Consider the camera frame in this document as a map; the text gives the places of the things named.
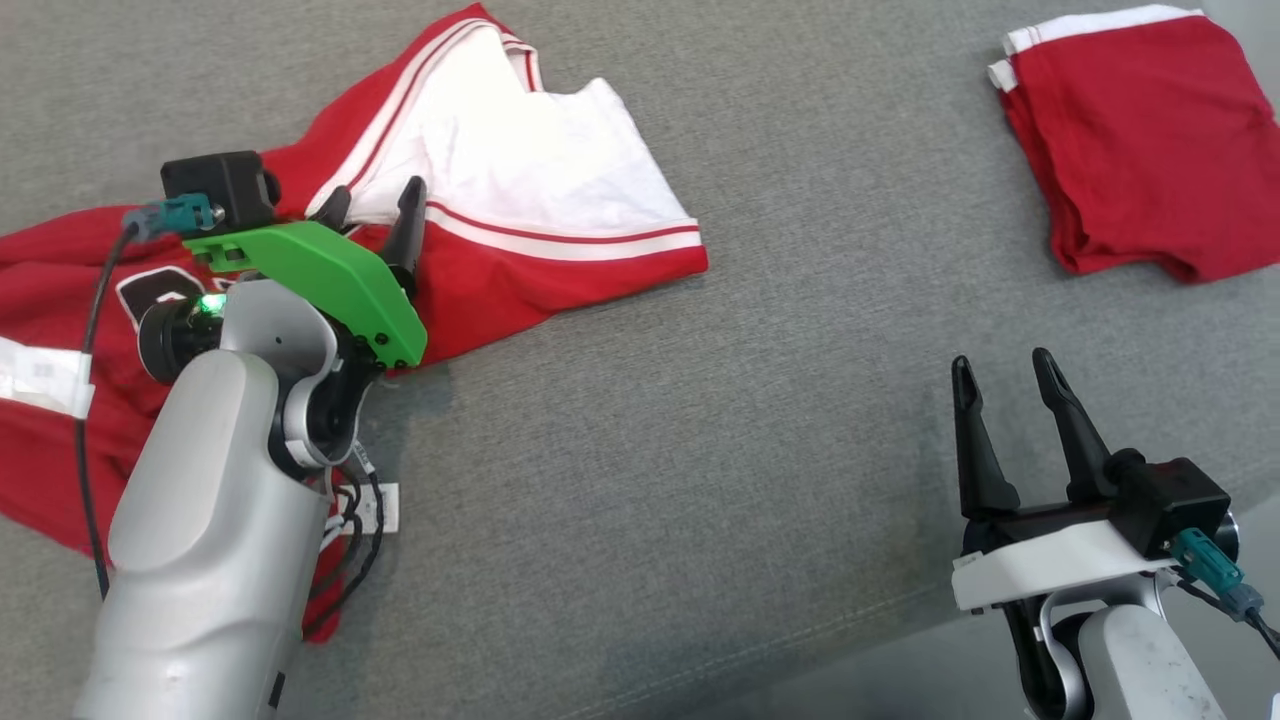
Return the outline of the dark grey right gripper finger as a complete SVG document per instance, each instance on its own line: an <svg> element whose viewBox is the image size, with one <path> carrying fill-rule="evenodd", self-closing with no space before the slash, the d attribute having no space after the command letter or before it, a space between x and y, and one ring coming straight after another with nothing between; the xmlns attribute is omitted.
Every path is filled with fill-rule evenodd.
<svg viewBox="0 0 1280 720"><path fill-rule="evenodd" d="M961 515L983 521L1015 514L1021 501L1002 473L982 418L983 398L968 357L951 364L957 488Z"/></svg>
<svg viewBox="0 0 1280 720"><path fill-rule="evenodd" d="M1033 350L1032 365L1042 402L1053 414L1059 430L1069 471L1068 498L1070 501L1112 498L1117 491L1105 475L1105 464L1111 452L1083 402L1047 348Z"/></svg>

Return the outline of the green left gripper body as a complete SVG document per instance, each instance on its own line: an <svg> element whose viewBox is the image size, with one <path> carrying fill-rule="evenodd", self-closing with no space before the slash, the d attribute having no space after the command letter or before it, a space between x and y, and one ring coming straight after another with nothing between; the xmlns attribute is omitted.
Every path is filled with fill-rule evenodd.
<svg viewBox="0 0 1280 720"><path fill-rule="evenodd" d="M216 274L260 273L227 291L224 348L319 354L314 365L328 369L337 332L344 331L374 366L401 369L422 360L428 332L381 252L316 222L192 238L184 246Z"/></svg>

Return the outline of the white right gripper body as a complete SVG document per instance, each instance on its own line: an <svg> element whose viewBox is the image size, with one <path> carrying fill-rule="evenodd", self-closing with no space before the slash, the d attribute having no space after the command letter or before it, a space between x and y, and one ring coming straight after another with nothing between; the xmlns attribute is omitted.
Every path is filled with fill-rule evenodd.
<svg viewBox="0 0 1280 720"><path fill-rule="evenodd" d="M1174 565L1146 559L1107 519L1108 503L1052 503L968 521L951 589L963 611Z"/></svg>

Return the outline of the red and white jersey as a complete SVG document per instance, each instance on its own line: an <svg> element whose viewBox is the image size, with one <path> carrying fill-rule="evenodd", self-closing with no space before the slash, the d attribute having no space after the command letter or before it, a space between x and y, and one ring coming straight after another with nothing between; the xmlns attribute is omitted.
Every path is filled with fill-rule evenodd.
<svg viewBox="0 0 1280 720"><path fill-rule="evenodd" d="M442 363L573 309L708 268L698 222L603 79L544 87L538 54L480 4L430 24L298 141L259 152L271 224L351 191L344 234L381 250L412 176L428 186L413 306ZM169 386L140 360L145 313L227 290L184 246L124 236L132 206L0 236L0 518L111 561L97 544Z"/></svg>

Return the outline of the red shorts with white waistband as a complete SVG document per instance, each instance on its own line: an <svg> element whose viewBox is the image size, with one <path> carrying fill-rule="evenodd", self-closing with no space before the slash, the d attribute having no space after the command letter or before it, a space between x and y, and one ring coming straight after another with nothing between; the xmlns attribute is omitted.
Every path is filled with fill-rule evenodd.
<svg viewBox="0 0 1280 720"><path fill-rule="evenodd" d="M1074 275L1203 284L1280 263L1280 124L1239 42L1164 4L1011 29L987 69Z"/></svg>

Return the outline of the grey fabric sofa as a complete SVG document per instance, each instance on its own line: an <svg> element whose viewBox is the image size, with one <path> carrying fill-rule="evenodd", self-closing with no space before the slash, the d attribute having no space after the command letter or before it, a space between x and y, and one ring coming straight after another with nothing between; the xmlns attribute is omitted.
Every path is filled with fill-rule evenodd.
<svg viewBox="0 0 1280 720"><path fill-rule="evenodd" d="M292 142L471 1L0 0L0 233ZM1110 447L1230 492L1280 625L1280 266L1068 274L986 73L1146 0L480 1L611 83L710 269L375 388L403 523L280 720L1023 717L950 588L960 354L1025 503L1068 482L1044 347Z"/></svg>

